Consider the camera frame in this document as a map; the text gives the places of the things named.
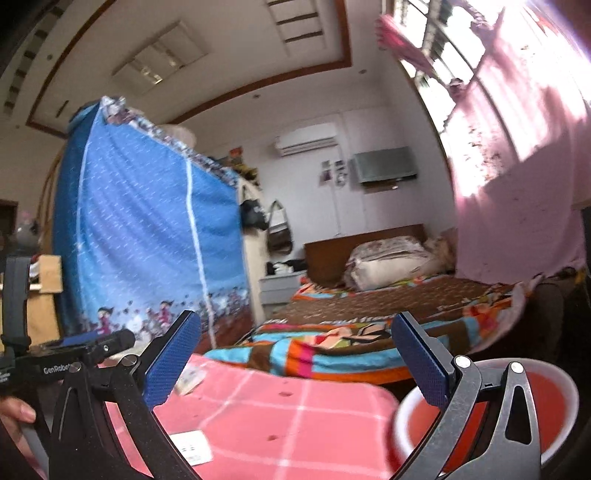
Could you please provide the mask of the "left human hand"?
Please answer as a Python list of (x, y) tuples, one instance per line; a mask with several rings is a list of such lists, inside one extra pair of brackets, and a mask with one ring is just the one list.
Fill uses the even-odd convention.
[(0, 401), (1, 421), (10, 435), (13, 443), (28, 459), (34, 458), (28, 441), (24, 438), (21, 425), (32, 425), (36, 419), (35, 410), (21, 399), (2, 397)]

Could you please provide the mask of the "hanging grey shoulder bag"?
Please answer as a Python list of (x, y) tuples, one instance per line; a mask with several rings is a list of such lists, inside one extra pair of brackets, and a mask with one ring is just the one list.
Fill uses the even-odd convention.
[(287, 219), (287, 210), (279, 200), (274, 200), (269, 210), (269, 228), (266, 246), (271, 254), (288, 255), (294, 249), (293, 233)]

